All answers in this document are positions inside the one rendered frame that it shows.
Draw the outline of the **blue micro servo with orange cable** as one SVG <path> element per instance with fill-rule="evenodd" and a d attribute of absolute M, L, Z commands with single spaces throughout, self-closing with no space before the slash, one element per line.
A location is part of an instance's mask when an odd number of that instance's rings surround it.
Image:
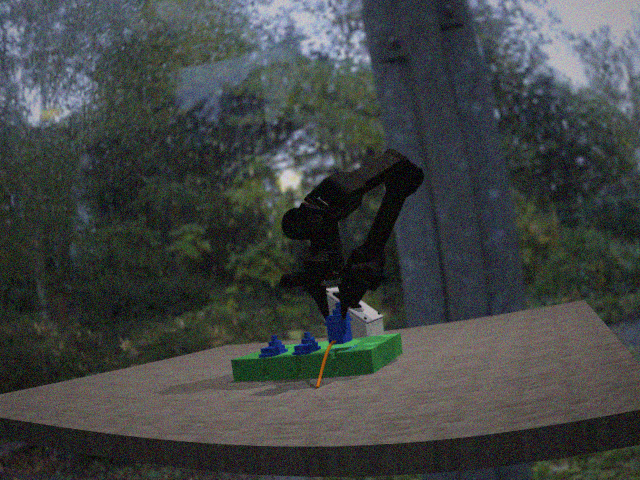
<path fill-rule="evenodd" d="M 337 302 L 335 304 L 336 304 L 336 309 L 332 310 L 333 315 L 326 316 L 326 323 L 324 323 L 324 326 L 327 326 L 329 346 L 327 347 L 327 350 L 323 358 L 316 388 L 320 387 L 327 356 L 329 354 L 329 351 L 332 345 L 343 344 L 352 340 L 351 327 L 350 327 L 350 321 L 351 321 L 350 313 L 347 313 L 346 319 L 343 320 L 341 315 L 340 302 Z"/>

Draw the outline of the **green flat plate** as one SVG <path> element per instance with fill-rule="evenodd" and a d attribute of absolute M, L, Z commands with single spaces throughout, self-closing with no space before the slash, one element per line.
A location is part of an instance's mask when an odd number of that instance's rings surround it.
<path fill-rule="evenodd" d="M 301 343 L 285 345 L 271 335 L 269 347 L 231 360 L 235 381 L 318 378 L 328 342 L 304 332 Z M 400 333 L 359 337 L 332 345 L 322 378 L 374 374 L 402 354 Z"/>

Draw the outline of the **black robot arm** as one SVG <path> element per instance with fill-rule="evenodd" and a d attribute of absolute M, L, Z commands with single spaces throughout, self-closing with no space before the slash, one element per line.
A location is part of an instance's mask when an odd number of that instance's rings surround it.
<path fill-rule="evenodd" d="M 359 279 L 349 307 L 360 308 L 366 290 L 375 291 L 381 283 L 385 263 L 384 247 L 398 218 L 406 197 L 424 181 L 417 165 L 395 149 L 353 172 L 339 172 L 322 180 L 305 198 L 299 208 L 288 210 L 282 218 L 282 230 L 292 240 L 340 238 L 338 222 L 344 220 L 362 203 L 363 195 L 385 182 L 386 193 L 363 245 L 353 250 L 346 264 L 376 262 L 380 276 Z M 322 202 L 321 200 L 324 202 Z M 336 247 L 337 246 L 337 247 Z M 328 277 L 334 270 L 343 270 L 344 258 L 337 244 L 331 250 L 314 251 L 304 260 L 306 277 Z"/>

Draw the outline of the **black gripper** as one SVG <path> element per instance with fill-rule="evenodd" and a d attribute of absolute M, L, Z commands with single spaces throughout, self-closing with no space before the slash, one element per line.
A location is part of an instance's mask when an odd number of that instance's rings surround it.
<path fill-rule="evenodd" d="M 331 250 L 332 244 L 337 244 L 341 249 L 343 245 L 340 238 L 327 238 L 311 241 L 309 252 Z M 342 250 L 341 250 L 342 253 Z M 329 316 L 329 307 L 327 300 L 326 286 L 321 286 L 322 281 L 341 280 L 341 284 L 337 284 L 340 293 L 340 307 L 342 319 L 346 319 L 351 296 L 354 292 L 356 284 L 360 284 L 359 279 L 380 276 L 379 266 L 376 262 L 362 263 L 352 265 L 351 269 L 346 269 L 345 264 L 343 270 L 334 270 L 339 274 L 331 273 L 328 277 L 312 276 L 306 277 L 305 272 L 284 274 L 280 279 L 281 289 L 302 287 L 302 291 L 307 291 L 316 301 L 325 321 Z M 333 277 L 332 277 L 333 276 Z"/>

